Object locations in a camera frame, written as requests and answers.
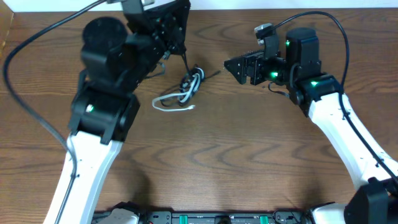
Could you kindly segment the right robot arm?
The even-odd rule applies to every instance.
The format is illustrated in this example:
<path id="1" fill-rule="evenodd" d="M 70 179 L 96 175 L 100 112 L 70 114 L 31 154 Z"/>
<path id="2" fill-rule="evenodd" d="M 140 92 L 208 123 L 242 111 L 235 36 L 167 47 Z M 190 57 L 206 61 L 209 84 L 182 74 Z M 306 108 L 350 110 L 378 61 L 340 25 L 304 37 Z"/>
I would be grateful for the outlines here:
<path id="1" fill-rule="evenodd" d="M 286 97 L 298 105 L 331 142 L 346 166 L 356 193 L 348 204 L 327 203 L 311 208 L 303 223 L 397 223 L 397 161 L 364 127 L 338 80 L 321 71 L 315 30 L 296 28 L 286 34 L 286 57 L 272 24 L 255 29 L 264 50 L 224 62 L 240 84 L 269 81 L 286 86 Z"/>

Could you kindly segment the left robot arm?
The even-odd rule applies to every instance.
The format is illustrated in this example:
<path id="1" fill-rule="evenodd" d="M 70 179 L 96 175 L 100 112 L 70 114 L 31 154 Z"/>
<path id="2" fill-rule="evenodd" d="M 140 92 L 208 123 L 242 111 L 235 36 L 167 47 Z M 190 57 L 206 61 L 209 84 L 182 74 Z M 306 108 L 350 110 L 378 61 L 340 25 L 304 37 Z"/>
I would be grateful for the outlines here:
<path id="1" fill-rule="evenodd" d="M 135 89 L 160 59 L 183 55 L 189 1 L 123 1 L 125 22 L 99 17 L 83 30 L 67 154 L 46 223 L 90 223 L 108 171 L 139 110 Z"/>

